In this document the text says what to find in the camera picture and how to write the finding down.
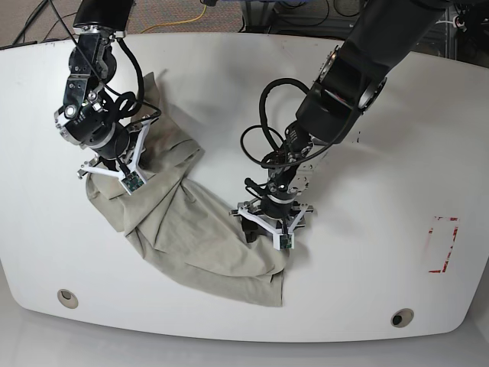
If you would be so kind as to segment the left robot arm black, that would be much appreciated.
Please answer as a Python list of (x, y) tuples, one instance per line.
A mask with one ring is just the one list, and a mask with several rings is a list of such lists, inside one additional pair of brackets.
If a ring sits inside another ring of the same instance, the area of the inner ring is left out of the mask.
[[(370, 108), (387, 81), (387, 74), (442, 17), (448, 1), (368, 1), (351, 33), (328, 56), (311, 86), (294, 78), (279, 78), (264, 88), (259, 100), (260, 129), (271, 147), (260, 160), (250, 161), (268, 172), (265, 183), (244, 182), (253, 200), (231, 214), (241, 220), (246, 242), (270, 235), (278, 250), (294, 247), (295, 229), (313, 208), (296, 198), (309, 184), (312, 160), (342, 142)], [(268, 125), (270, 92), (290, 85), (305, 94), (295, 120), (280, 134)]]

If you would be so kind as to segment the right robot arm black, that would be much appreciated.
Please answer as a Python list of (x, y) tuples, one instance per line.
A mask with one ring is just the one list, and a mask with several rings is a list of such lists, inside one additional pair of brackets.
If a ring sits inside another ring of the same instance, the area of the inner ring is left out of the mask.
[[(124, 41), (132, 1), (83, 1), (70, 35), (70, 75), (62, 106), (54, 113), (60, 136), (95, 157), (83, 163), (79, 177), (114, 177), (128, 193), (147, 182), (139, 167), (144, 141), (161, 110), (144, 99), (144, 77)], [(112, 45), (118, 44), (136, 72), (138, 91), (118, 93), (108, 86), (116, 73)]]

